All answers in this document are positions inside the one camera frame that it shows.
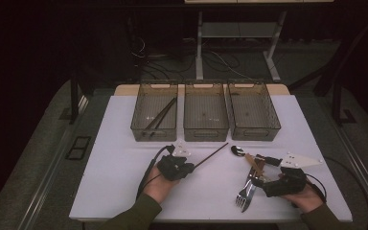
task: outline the person's left hand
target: person's left hand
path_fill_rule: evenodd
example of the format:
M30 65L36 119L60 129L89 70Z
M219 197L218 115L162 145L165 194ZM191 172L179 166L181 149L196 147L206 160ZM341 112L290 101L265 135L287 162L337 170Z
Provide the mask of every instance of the person's left hand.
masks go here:
M169 195L170 190L178 183L179 180L170 181L166 179L157 169L157 166L154 166L150 171L149 177L147 179L147 185L143 189L143 193L151 196L160 204Z

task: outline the white table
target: white table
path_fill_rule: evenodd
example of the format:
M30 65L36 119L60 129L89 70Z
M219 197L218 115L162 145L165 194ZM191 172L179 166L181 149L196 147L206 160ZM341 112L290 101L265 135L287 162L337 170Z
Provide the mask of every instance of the white table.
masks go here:
M299 221L298 209L279 197L266 197L257 189L248 210L241 213L235 197L242 188L250 165L230 152L239 146L250 154L282 158L288 152L322 159L311 130L294 96L271 96L282 128L273 142L233 141L192 174L182 179L162 204L155 221L163 222L287 222ZM140 180L154 155L171 142L136 142L130 130L135 96L111 97L97 139L83 174L71 219L110 219L134 203ZM182 94L178 97L177 136L192 153L188 162L197 164L225 142L184 142ZM341 221L352 214L325 161L303 169L326 187L328 205ZM277 179L279 168L265 166L265 175Z

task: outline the dark background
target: dark background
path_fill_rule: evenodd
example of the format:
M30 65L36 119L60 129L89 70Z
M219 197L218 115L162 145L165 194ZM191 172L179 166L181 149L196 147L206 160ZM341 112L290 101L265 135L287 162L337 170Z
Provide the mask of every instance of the dark background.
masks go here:
M349 3L288 11L283 41L334 39L345 41L344 51L349 50L353 37L368 23L368 1ZM129 27L128 11L59 10L50 1L0 0L0 191L48 103L72 74L79 76L84 94L135 82L137 69L130 54L134 36L141 35L154 46L170 47L179 56L181 38L195 36L194 15L194 11L141 12L135 14L135 26ZM266 15L262 11L253 19ZM339 77L368 112L368 32ZM335 76L328 78L332 82Z

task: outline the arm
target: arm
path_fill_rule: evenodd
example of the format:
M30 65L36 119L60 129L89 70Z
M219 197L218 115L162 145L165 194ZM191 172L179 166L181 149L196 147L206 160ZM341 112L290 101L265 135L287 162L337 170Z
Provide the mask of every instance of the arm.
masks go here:
M176 184L178 181L167 180L160 174L157 167L154 167L149 174L148 184L133 206L108 220L100 227L100 230L148 229L162 210L160 204Z
M306 185L301 193L283 195L282 198L293 202L303 212L301 219L312 230L344 230L352 229L347 223L341 223L328 205L322 201L316 191Z

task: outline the gray carpet floor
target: gray carpet floor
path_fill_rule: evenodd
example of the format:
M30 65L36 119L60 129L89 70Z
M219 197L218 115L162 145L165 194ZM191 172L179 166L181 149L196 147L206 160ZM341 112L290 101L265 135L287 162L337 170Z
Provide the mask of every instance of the gray carpet floor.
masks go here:
M205 47L215 53L220 52L216 44ZM290 84L305 77L325 64L338 46L334 41L313 41L311 43L280 43L273 57L283 84ZM233 70L249 78L270 80L261 51L265 44L257 41L245 41L241 47L229 46L225 59ZM142 78L194 79L194 55L182 60L164 58L154 51L155 58L144 67ZM228 71L219 57L205 51L204 79L244 78ZM355 97L343 90L342 108L349 109L356 123L337 127L330 117L331 96L314 97L312 88L315 80L293 91L310 125L315 140L333 173L339 189L344 195L354 217L352 225L365 229L368 221L366 199L345 166L355 173L349 150L341 138L346 134L352 147L368 171L368 115L357 104ZM100 223L86 223L84 226L68 218L74 195L95 143L109 97L113 89L98 89L94 95L86 98L80 105L80 116L73 125L69 125L67 115L70 108L70 85L65 83L53 97L46 113L36 128L28 146L19 159L10 179L0 194L0 229L97 229ZM82 160L64 159L74 140L79 136L90 136L88 150ZM308 229L301 222L278 224L279 229Z

